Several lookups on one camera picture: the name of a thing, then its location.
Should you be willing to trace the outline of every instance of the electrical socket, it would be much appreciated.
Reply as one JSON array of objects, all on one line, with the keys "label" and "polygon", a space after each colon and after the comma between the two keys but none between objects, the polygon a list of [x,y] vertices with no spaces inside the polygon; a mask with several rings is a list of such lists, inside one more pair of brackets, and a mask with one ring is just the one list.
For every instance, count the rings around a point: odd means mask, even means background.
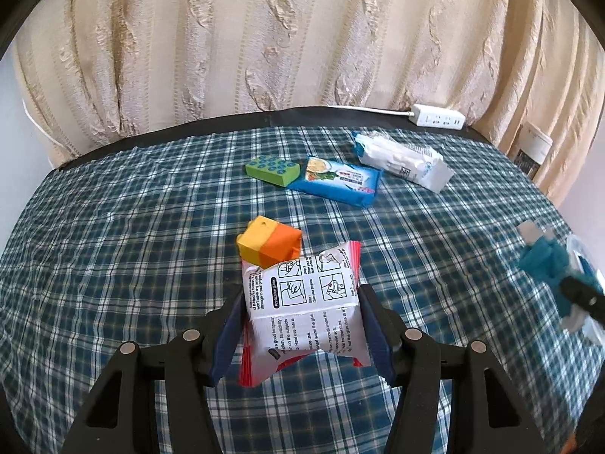
[{"label": "electrical socket", "polygon": [[410,117],[410,121],[417,126],[462,129],[467,119],[456,110],[422,104],[414,104],[412,112],[414,115]]}]

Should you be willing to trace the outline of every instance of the printed instructions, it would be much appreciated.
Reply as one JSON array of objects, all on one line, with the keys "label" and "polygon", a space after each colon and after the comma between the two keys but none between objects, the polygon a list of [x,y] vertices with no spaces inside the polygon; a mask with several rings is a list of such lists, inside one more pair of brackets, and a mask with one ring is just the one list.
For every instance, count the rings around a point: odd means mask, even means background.
[{"label": "printed instructions", "polygon": [[266,270],[244,267],[257,352],[262,348],[263,353],[281,361],[285,356],[322,349],[369,364],[347,248],[348,244],[341,244],[318,256]]}]

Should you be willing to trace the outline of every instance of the instruction illustration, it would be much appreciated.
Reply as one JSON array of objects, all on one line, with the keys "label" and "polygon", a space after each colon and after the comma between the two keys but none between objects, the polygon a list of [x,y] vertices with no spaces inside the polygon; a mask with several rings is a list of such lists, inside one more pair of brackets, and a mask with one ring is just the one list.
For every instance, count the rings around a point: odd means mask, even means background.
[{"label": "instruction illustration", "polygon": [[317,268],[320,272],[333,271],[341,267],[334,254],[320,254],[315,259],[317,260]]},{"label": "instruction illustration", "polygon": [[277,273],[280,278],[299,277],[302,275],[300,260],[285,261],[277,266]]},{"label": "instruction illustration", "polygon": [[324,300],[344,299],[347,296],[342,273],[320,277],[320,284]]},{"label": "instruction illustration", "polygon": [[283,306],[295,306],[307,302],[302,280],[281,281],[279,282],[279,291],[281,293],[281,303]]}]

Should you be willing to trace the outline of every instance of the blue plaid fabric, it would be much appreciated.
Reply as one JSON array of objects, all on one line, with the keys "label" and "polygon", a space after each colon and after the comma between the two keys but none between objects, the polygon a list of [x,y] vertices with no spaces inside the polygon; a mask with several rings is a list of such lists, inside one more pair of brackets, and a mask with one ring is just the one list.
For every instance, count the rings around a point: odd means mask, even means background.
[{"label": "blue plaid fabric", "polygon": [[[0,263],[0,370],[16,427],[33,452],[56,453],[116,347],[167,342],[241,281],[235,237],[259,214],[300,227],[304,254],[362,242],[362,280],[437,341],[484,339],[549,450],[573,428],[604,353],[558,328],[544,285],[516,267],[515,227],[535,219],[569,233],[552,204],[490,145],[391,131],[443,153],[456,171],[440,195],[385,174],[369,209],[246,177],[271,154],[355,163],[351,132],[276,127],[134,148],[54,171],[23,211]],[[208,402],[228,453],[379,453],[399,396],[373,367],[317,353],[253,389],[241,351]],[[158,386],[161,446],[170,452]],[[447,446],[442,383],[434,452]]]}]

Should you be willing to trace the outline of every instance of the white plastic packet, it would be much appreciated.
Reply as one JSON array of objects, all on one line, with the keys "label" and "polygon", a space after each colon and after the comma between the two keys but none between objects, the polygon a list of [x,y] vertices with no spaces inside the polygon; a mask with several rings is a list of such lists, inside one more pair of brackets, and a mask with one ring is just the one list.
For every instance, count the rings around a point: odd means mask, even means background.
[{"label": "white plastic packet", "polygon": [[[603,275],[599,270],[595,270],[592,266],[592,257],[590,250],[575,234],[570,233],[567,239],[567,251],[569,254],[569,264],[574,271],[586,273],[585,267],[582,265],[583,258],[585,264],[588,265],[587,270],[597,279],[599,285],[603,287]],[[574,333],[582,328],[585,336],[590,339],[595,345],[605,346],[605,329],[600,323],[595,321],[587,311],[580,308],[576,304],[572,305],[572,314],[569,318],[563,320],[563,329],[569,329]]]},{"label": "white plastic packet", "polygon": [[454,175],[443,156],[430,147],[404,145],[373,131],[354,135],[355,153],[362,164],[384,169],[396,176],[439,193]]},{"label": "white plastic packet", "polygon": [[357,296],[360,248],[349,241],[265,270],[243,262],[249,322],[242,386],[257,386],[320,349],[370,365]]}]

